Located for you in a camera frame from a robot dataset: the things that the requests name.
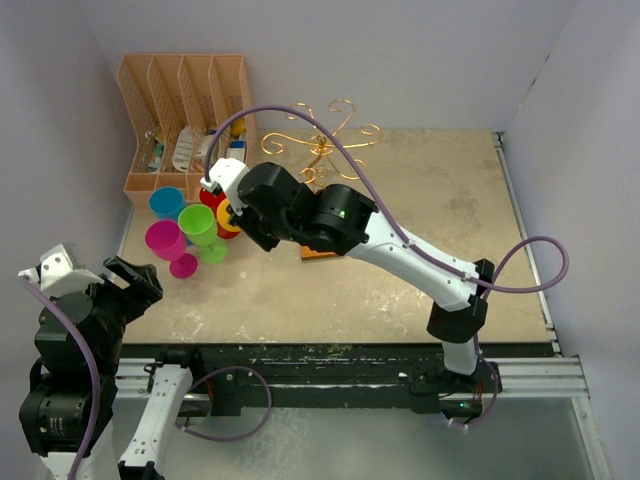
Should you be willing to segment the orange plastic wine glass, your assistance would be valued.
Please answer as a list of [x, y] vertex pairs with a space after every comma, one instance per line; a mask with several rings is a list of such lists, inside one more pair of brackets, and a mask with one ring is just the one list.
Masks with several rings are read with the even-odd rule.
[[218, 235], [223, 239], [234, 238], [241, 232], [239, 227], [230, 223], [231, 214], [227, 211], [229, 206], [230, 202], [225, 198], [218, 204], [215, 212]]

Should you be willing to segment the pink plastic wine glass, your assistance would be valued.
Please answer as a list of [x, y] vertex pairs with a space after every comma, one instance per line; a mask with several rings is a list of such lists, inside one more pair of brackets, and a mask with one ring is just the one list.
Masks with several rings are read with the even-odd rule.
[[186, 279], [196, 273], [198, 260], [187, 252], [186, 238], [174, 220], [154, 222], [146, 230], [144, 240], [158, 258], [169, 263], [169, 272], [173, 277]]

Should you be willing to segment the red plastic wine glass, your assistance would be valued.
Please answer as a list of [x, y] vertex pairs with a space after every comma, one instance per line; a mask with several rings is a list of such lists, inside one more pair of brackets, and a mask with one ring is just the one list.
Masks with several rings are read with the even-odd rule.
[[[200, 202], [208, 206], [212, 210], [214, 214], [214, 218], [217, 218], [218, 207], [225, 199], [226, 199], [226, 196], [224, 193], [220, 193], [219, 195], [214, 195], [213, 193], [210, 193], [203, 188], [201, 188], [199, 191]], [[240, 233], [239, 230], [236, 230], [236, 231], [229, 230], [228, 228], [223, 226], [219, 220], [216, 220], [216, 224], [217, 224], [217, 235], [223, 240], [234, 239]]]

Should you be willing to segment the green plastic wine glass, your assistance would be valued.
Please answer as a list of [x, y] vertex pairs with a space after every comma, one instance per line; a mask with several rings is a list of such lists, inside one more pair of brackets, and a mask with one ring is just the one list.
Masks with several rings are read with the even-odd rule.
[[208, 206], [187, 206], [178, 216], [178, 225], [187, 239], [198, 247], [202, 262], [217, 264], [224, 260], [227, 247], [217, 234], [217, 221]]

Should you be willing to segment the blue plastic wine glass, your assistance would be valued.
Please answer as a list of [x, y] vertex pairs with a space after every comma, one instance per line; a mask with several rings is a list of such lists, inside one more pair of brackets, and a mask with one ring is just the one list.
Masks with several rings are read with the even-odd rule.
[[154, 191], [149, 198], [149, 208], [158, 219], [177, 221], [186, 208], [183, 193], [176, 187], [166, 186]]

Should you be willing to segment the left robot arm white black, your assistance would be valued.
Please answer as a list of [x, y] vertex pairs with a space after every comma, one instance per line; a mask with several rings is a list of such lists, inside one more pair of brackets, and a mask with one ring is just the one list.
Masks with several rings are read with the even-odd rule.
[[161, 479], [167, 440], [183, 397], [202, 387], [204, 365], [188, 353], [147, 364], [148, 399], [125, 451], [113, 448], [113, 403], [128, 324], [163, 297], [157, 270], [118, 256], [105, 267], [126, 285], [77, 267], [54, 253], [19, 272], [43, 309], [39, 352], [19, 421], [29, 448], [56, 479]]

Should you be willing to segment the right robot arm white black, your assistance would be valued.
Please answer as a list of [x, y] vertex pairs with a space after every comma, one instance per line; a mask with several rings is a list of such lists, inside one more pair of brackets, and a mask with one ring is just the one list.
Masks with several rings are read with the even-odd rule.
[[479, 281], [493, 264], [450, 256], [406, 230], [395, 231], [373, 200], [343, 184], [319, 193], [284, 167], [265, 162], [241, 167], [224, 186], [231, 223], [263, 250], [282, 241], [320, 253], [348, 256], [379, 267], [433, 301], [427, 330], [442, 343], [446, 383], [467, 391], [480, 379], [475, 337], [487, 303]]

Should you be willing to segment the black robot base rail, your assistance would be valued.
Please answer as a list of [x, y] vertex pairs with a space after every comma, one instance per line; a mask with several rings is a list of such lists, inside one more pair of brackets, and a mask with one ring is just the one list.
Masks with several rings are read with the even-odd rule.
[[164, 360], [194, 367], [197, 385], [185, 399], [215, 416], [272, 406], [477, 418], [502, 390], [496, 363], [452, 373], [436, 344], [130, 344], [116, 375], [121, 396], [148, 395]]

